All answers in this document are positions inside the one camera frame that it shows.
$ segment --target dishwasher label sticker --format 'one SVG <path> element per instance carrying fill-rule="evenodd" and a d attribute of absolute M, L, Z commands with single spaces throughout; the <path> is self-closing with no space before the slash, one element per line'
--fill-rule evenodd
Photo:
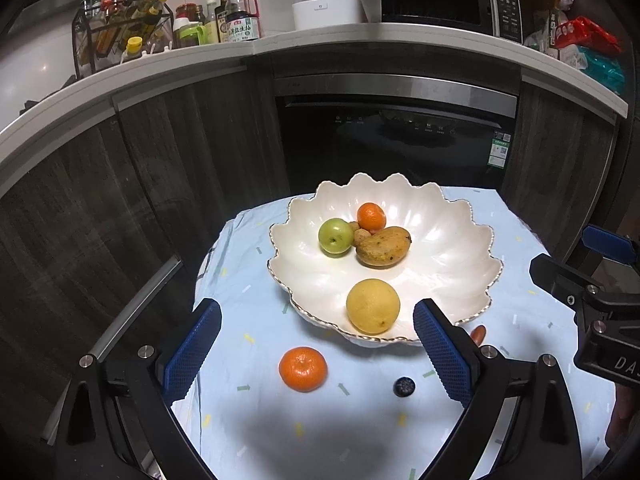
<path fill-rule="evenodd" d="M 491 152 L 489 153 L 489 166 L 496 168 L 504 168 L 507 162 L 507 153 L 509 152 L 509 143 L 500 139 L 491 141 Z"/>

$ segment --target light blue tablecloth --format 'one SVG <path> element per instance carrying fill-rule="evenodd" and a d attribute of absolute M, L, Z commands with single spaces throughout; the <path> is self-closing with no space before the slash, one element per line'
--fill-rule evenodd
<path fill-rule="evenodd" d="M 504 263 L 489 293 L 492 306 L 466 325 L 487 327 L 486 344 L 505 356 L 556 356 L 574 405 L 588 472 L 604 453 L 614 402 L 611 383 L 578 370 L 574 313 L 533 285 L 530 260 L 545 252 L 494 190 L 445 188 L 465 198 L 476 223 L 494 228 L 492 254 Z M 284 222 L 289 199 L 244 211 L 229 221 L 204 260 L 195 304 L 214 298 L 222 330 L 187 397 L 172 408 L 220 480 L 405 480 L 418 478 L 454 427 L 462 407 L 447 397 L 421 348 L 360 348 L 304 321 L 269 275 L 269 227 Z M 329 367 L 320 389 L 300 394 L 279 377 L 288 349 L 311 346 Z M 415 393 L 392 393 L 401 376 Z M 513 411 L 508 400 L 474 478 L 489 472 Z"/>

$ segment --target dark wood cabinet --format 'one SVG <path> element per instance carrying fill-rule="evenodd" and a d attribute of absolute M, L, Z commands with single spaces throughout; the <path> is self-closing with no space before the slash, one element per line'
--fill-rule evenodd
<path fill-rule="evenodd" d="M 516 134 L 500 195 L 566 260 L 607 177 L 616 127 L 551 92 L 523 83 Z"/>
<path fill-rule="evenodd" d="M 22 452 L 40 445 L 79 357 L 172 254 L 116 117 L 64 144 L 0 199 L 0 425 Z M 171 295 L 124 346 L 157 340 L 188 315 L 193 283 Z"/>
<path fill-rule="evenodd" d="M 149 200 L 189 272 L 227 220 L 289 193 L 271 88 L 268 74 L 235 72 L 119 112 Z"/>

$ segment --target fruit bowl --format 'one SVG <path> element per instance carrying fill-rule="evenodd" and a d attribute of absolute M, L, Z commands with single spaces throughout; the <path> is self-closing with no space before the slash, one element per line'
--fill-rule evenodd
<path fill-rule="evenodd" d="M 354 221 L 365 202 L 382 207 L 387 226 L 411 233 L 407 256 L 394 266 L 367 267 L 354 248 L 333 256 L 319 245 L 318 230 L 326 220 Z M 475 224 L 469 202 L 450 202 L 437 184 L 412 186 L 399 173 L 382 182 L 364 173 L 345 186 L 322 182 L 311 199 L 289 202 L 287 221 L 272 225 L 270 237 L 276 254 L 267 268 L 289 293 L 292 306 L 307 321 L 361 346 L 420 344 L 413 313 L 423 298 L 433 298 L 455 324 L 479 316 L 491 305 L 488 289 L 502 271 L 502 262 L 491 256 L 494 230 Z M 401 301 L 396 322 L 376 336 L 358 332 L 346 313 L 351 287 L 367 278 L 389 283 Z"/>

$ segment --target orange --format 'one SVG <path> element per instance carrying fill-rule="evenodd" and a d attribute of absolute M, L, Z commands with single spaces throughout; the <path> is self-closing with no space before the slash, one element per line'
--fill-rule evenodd
<path fill-rule="evenodd" d="M 358 224 L 361 229 L 375 233 L 385 228 L 386 215 L 378 204 L 367 202 L 358 208 Z"/>
<path fill-rule="evenodd" d="M 324 357 L 308 346 L 286 352 L 280 360 L 279 370 L 284 383 L 297 392 L 311 392 L 319 388 L 327 376 Z"/>

